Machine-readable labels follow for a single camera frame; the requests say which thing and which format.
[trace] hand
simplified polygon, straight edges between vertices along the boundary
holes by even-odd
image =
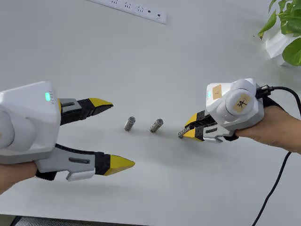
[[[301,154],[301,121],[276,106],[265,108],[264,114],[255,126],[237,130],[235,134]]]
[[[0,165],[0,194],[14,184],[34,177],[36,172],[37,167],[33,162]]]

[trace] electrical socket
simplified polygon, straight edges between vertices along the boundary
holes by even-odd
[[[152,21],[156,21],[162,24],[166,24],[167,15],[161,10],[146,7],[141,4],[137,4],[131,0],[88,0],[98,3],[100,5],[115,8],[136,16],[140,16]]]

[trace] white table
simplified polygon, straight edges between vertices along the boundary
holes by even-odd
[[[136,162],[110,177],[68,183],[60,173],[54,182],[19,183],[0,196],[1,214],[160,226],[253,222],[285,151],[243,138],[180,140],[177,132],[204,109],[211,82],[253,77],[300,93],[300,68],[278,66],[256,36],[269,1],[141,2],[165,9],[167,25],[85,0],[0,2],[0,90],[51,80],[61,98],[113,102],[63,126],[58,143]],[[298,116],[289,94],[273,98]],[[136,124],[125,132],[131,115]],[[159,117],[164,125],[151,134]],[[293,154],[258,225],[300,224],[300,172]]]

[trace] green plant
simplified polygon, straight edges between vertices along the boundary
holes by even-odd
[[[293,37],[301,36],[301,0],[272,0],[269,5],[269,13],[274,3],[278,1],[279,13],[275,10],[265,26],[258,33],[262,39],[264,32],[273,27],[277,17],[280,19],[282,34],[293,34]],[[283,59],[291,65],[301,66],[301,38],[295,39],[282,53]]]

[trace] black cable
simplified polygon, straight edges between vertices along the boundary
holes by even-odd
[[[281,178],[282,172],[283,172],[283,170],[284,170],[286,161],[287,161],[287,159],[288,159],[288,157],[289,157],[290,155],[291,155],[291,152],[288,152],[288,153],[286,154],[286,156],[285,156],[285,158],[284,158],[284,160],[283,160],[282,166],[281,166],[281,168],[280,168],[278,177],[277,177],[277,179],[276,179],[276,182],[274,183],[274,186],[272,187],[271,191],[269,192],[269,194],[268,194],[267,197],[265,198],[265,200],[264,200],[264,202],[263,202],[263,205],[262,205],[262,207],[261,207],[261,209],[260,209],[260,211],[259,211],[259,213],[258,213],[258,215],[257,215],[257,217],[256,217],[256,219],[255,219],[255,221],[254,221],[254,223],[252,224],[252,226],[255,226],[255,225],[257,224],[257,221],[259,220],[259,218],[260,218],[262,212],[264,211],[264,208],[265,208],[265,206],[266,206],[266,204],[267,204],[267,202],[268,202],[270,196],[271,196],[271,195],[273,194],[273,192],[275,191],[275,189],[276,189],[276,187],[277,187],[277,185],[278,185],[278,183],[279,183],[279,181],[280,181],[280,178]]]
[[[274,90],[276,90],[276,89],[285,90],[285,91],[288,91],[288,92],[290,92],[291,94],[293,94],[293,96],[294,96],[295,99],[296,99],[297,106],[298,106],[298,109],[299,109],[299,113],[300,113],[300,116],[301,116],[301,101],[300,101],[300,98],[299,98],[298,94],[297,94],[295,91],[293,91],[292,89],[287,88],[287,87],[281,87],[281,86],[276,86],[276,87],[263,86],[263,87],[261,87],[261,88],[259,88],[259,89],[257,89],[257,90],[258,90],[258,94],[259,94],[259,95],[262,94],[263,92],[265,92],[266,96],[268,96],[268,95],[270,95],[270,92],[271,92],[271,91],[274,91]],[[273,185],[271,191],[269,192],[269,194],[268,194],[267,197],[265,198],[265,200],[264,200],[264,202],[263,202],[263,205],[262,205],[262,207],[261,207],[261,209],[260,209],[260,211],[259,211],[259,213],[258,213],[258,215],[257,215],[257,217],[256,217],[256,219],[255,219],[255,221],[253,222],[252,226],[255,226],[255,225],[257,224],[257,222],[258,222],[258,220],[259,220],[259,218],[260,218],[262,212],[264,211],[264,208],[265,208],[265,206],[266,206],[266,204],[267,204],[269,198],[270,198],[271,195],[274,193],[274,191],[275,191],[275,189],[276,189],[276,187],[277,187],[277,185],[278,185],[278,183],[279,183],[279,181],[280,181],[280,178],[281,178],[281,176],[282,176],[282,173],[283,173],[284,167],[285,167],[285,165],[286,165],[287,159],[288,159],[288,157],[289,157],[290,155],[291,155],[291,152],[288,152],[288,153],[286,154],[286,156],[285,156],[285,158],[284,158],[284,160],[283,160],[282,166],[281,166],[281,168],[280,168],[280,171],[279,171],[279,173],[278,173],[276,182],[274,183],[274,185]]]
[[[293,96],[296,99],[297,106],[298,106],[298,109],[299,109],[299,112],[300,112],[300,116],[301,116],[301,101],[300,101],[300,98],[299,98],[298,94],[295,91],[293,91],[290,88],[282,87],[282,86],[275,86],[275,87],[270,87],[270,88],[272,88],[271,91],[278,89],[278,90],[285,90],[285,91],[290,92],[291,94],[293,94]]]

